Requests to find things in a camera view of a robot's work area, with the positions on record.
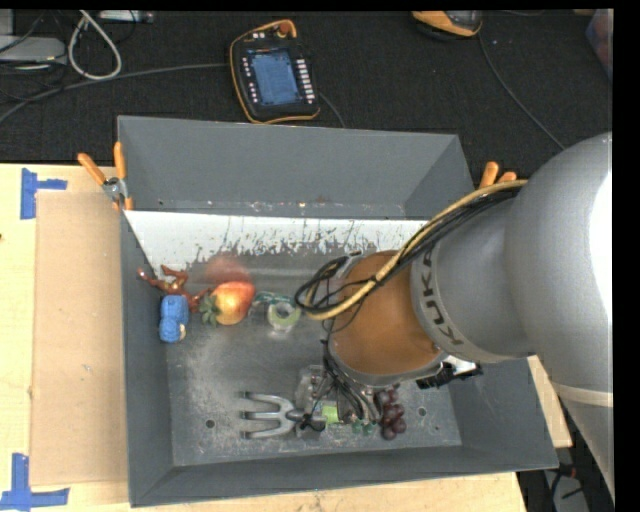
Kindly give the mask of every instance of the toy fruit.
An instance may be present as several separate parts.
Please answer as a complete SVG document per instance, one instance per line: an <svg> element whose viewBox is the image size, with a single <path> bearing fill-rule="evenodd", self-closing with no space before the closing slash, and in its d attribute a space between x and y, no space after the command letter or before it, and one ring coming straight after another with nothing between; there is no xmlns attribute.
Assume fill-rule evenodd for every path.
<svg viewBox="0 0 640 512"><path fill-rule="evenodd" d="M227 281L218 285L200 304L202 322L237 324L247 316L255 293L255 286L249 281Z"/></svg>

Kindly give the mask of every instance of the wooden table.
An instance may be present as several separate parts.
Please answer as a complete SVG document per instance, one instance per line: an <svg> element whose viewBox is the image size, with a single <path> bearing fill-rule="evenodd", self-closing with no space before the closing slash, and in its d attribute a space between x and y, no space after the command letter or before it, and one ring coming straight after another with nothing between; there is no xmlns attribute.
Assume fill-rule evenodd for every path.
<svg viewBox="0 0 640 512"><path fill-rule="evenodd" d="M20 220L21 169L27 167L38 178L61 178L69 183L67 191L40 191L42 194L73 194L89 190L100 197L101 190L80 166L0 164L3 186L0 190L0 268L3 293L0 295L0 490L11 484L11 454L32 457L31 383L34 356L34 286L36 276L37 218ZM114 176L111 168L105 175ZM556 447L570 446L558 399L536 358L530 359L534 380L549 429ZM126 447L114 447L114 453ZM126 478L104 481L66 481L57 485L36 486L34 491L70 487L65 510L130 510ZM524 511L525 506L514 473L452 477L410 483L315 491L286 495L232 499L208 503L152 507L167 511L352 511L366 510L414 512L417 510Z"/></svg>

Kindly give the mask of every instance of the gray tray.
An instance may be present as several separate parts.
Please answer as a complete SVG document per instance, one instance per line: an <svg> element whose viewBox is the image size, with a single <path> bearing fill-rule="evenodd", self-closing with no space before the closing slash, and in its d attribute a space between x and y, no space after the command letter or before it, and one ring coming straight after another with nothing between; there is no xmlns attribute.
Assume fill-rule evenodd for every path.
<svg viewBox="0 0 640 512"><path fill-rule="evenodd" d="M258 310L211 329L194 315L183 342L164 344L161 294L135 277L164 263L187 269L196 291L225 253L258 289L292 293L332 257L399 245L411 221L469 192L456 136L137 117L118 128L136 203L121 218L132 505L557 465L525 360L438 389L403 383L409 428L392 442L342 426L318 440L242 439L260 426L240 418L256 407L240 393L292 399L298 372L321 363L321 326L303 319L276 334ZM240 243L232 227L242 217Z"/></svg>

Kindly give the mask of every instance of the gray fork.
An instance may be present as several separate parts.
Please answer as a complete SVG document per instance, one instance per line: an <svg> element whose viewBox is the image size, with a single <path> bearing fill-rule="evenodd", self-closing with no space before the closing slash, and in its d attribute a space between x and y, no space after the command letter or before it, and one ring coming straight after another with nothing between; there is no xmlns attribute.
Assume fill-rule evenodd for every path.
<svg viewBox="0 0 640 512"><path fill-rule="evenodd" d="M265 437L275 437L287 434L293 430L297 421L299 421L303 415L303 411L296 409L293 403L278 395L266 395L263 393L252 393L247 391L243 393L242 398L276 405L278 407L278 410L276 411L242 411L240 413L240 417L245 420L278 422L278 426L271 429L259 430L257 432L244 431L241 433L244 439L264 439Z"/></svg>

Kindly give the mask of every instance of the grapes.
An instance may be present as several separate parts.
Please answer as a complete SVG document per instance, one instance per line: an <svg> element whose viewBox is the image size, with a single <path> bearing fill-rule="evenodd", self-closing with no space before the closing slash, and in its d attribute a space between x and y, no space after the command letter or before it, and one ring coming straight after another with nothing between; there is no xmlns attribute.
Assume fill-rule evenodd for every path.
<svg viewBox="0 0 640 512"><path fill-rule="evenodd" d="M394 388L379 391L374 399L378 410L382 413L380 425L382 426L382 437L387 441L395 439L398 434L403 434L407 430L407 422L402 418L404 407L397 404L400 394Z"/></svg>
<svg viewBox="0 0 640 512"><path fill-rule="evenodd" d="M407 422L402 418L398 418L391 425L391 430L393 430L396 434L403 434L407 430Z"/></svg>
<svg viewBox="0 0 640 512"><path fill-rule="evenodd" d="M392 428L385 427L382 429L382 437L384 437L387 441L391 441L396 438L397 433L393 431Z"/></svg>
<svg viewBox="0 0 640 512"><path fill-rule="evenodd" d="M400 395L398 394L398 391L396 389L390 389L389 391L387 391L387 394L389 395L390 402L397 402L398 398L400 398Z"/></svg>

